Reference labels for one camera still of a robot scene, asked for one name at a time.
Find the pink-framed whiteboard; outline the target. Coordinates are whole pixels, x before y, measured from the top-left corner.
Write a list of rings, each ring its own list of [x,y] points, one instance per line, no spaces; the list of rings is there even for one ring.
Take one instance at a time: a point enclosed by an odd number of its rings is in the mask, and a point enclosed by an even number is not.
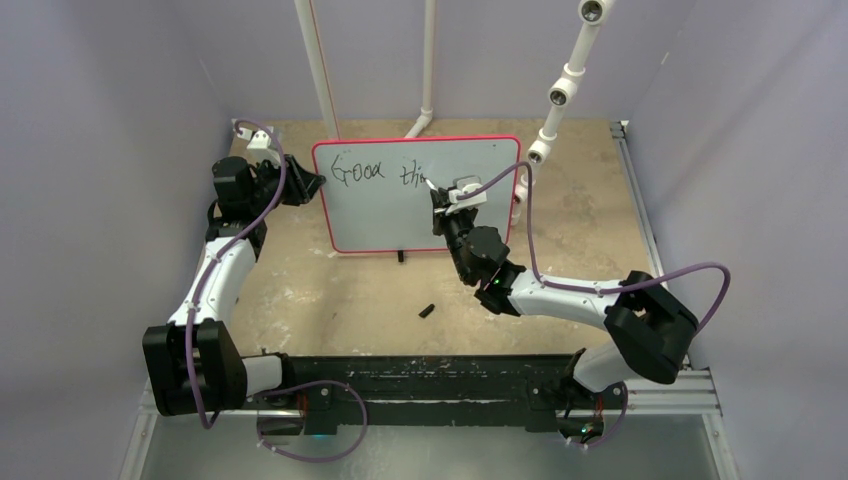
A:
[[[521,159],[510,135],[324,141],[311,151],[326,177],[320,194],[333,249],[343,254],[438,251],[424,179],[450,188],[478,176],[484,184]]]

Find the black marker cap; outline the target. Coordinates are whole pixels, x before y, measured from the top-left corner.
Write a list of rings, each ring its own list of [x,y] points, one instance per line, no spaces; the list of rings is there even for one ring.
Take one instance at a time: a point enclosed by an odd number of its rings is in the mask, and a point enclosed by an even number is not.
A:
[[[422,309],[419,312],[418,316],[420,318],[427,318],[430,314],[433,313],[434,310],[435,310],[435,305],[433,303],[431,303],[431,304],[427,305],[424,309]]]

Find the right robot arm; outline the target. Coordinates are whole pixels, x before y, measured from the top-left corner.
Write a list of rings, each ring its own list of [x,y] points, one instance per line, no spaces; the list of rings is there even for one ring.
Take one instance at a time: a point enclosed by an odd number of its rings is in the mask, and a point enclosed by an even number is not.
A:
[[[511,262],[499,231],[477,226],[480,196],[432,186],[433,233],[444,238],[460,280],[489,312],[571,320],[607,332],[608,343],[576,353],[561,381],[564,399],[584,407],[607,387],[642,378],[670,385],[698,327],[695,315],[649,274],[557,289]]]

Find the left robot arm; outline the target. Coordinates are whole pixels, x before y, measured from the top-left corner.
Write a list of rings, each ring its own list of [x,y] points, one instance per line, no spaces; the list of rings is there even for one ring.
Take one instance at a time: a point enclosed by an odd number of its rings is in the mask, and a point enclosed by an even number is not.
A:
[[[279,205],[309,203],[325,184],[294,156],[251,164],[225,157],[211,168],[215,200],[207,211],[202,262],[185,299],[163,325],[148,328],[142,349],[163,416],[197,414],[204,425],[256,394],[272,408],[297,399],[287,355],[243,356],[228,326],[243,284],[259,259],[265,216]]]

